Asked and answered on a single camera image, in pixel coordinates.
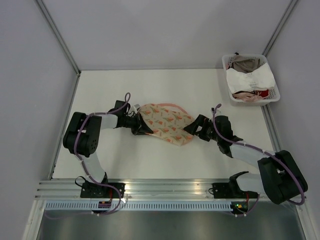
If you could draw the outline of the floral mesh laundry bag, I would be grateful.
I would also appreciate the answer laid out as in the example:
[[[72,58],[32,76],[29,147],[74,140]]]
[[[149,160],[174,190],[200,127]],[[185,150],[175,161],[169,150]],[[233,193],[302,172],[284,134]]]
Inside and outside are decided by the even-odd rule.
[[[186,145],[193,139],[193,135],[184,128],[195,119],[176,104],[148,103],[140,107],[139,113],[152,130],[151,136],[176,146]]]

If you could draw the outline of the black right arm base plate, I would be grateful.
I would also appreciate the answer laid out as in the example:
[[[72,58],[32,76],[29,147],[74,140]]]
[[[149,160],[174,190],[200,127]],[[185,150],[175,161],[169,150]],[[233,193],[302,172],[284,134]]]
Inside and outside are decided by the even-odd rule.
[[[229,182],[212,183],[211,190],[215,199],[246,199],[245,191],[240,190],[239,186]]]

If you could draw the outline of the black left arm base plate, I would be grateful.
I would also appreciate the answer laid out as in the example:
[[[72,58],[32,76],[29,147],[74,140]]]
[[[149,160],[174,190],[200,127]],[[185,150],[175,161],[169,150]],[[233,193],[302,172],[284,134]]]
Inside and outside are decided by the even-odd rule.
[[[85,182],[81,186],[80,198],[83,199],[119,199],[125,193],[125,183],[110,182],[111,187]]]

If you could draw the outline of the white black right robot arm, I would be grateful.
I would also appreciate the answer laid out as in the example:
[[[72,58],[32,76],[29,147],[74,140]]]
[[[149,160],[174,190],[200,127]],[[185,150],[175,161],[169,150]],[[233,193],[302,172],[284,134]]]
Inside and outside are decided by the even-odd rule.
[[[244,193],[264,194],[274,204],[290,202],[296,196],[305,196],[308,184],[287,150],[264,151],[234,135],[229,118],[218,115],[209,119],[199,115],[184,131],[204,141],[215,141],[220,152],[229,158],[241,160],[258,173],[242,171],[229,177],[228,192],[239,198]]]

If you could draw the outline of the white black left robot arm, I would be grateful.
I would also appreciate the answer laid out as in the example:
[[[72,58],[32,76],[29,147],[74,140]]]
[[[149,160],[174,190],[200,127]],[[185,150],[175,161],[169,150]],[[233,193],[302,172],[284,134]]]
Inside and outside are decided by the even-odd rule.
[[[91,191],[98,198],[109,193],[108,176],[102,168],[97,148],[100,133],[105,129],[128,128],[133,135],[153,134],[135,106],[132,113],[128,101],[117,100],[108,112],[85,114],[74,112],[63,136],[63,147],[77,157],[85,173],[85,179],[92,185]]]

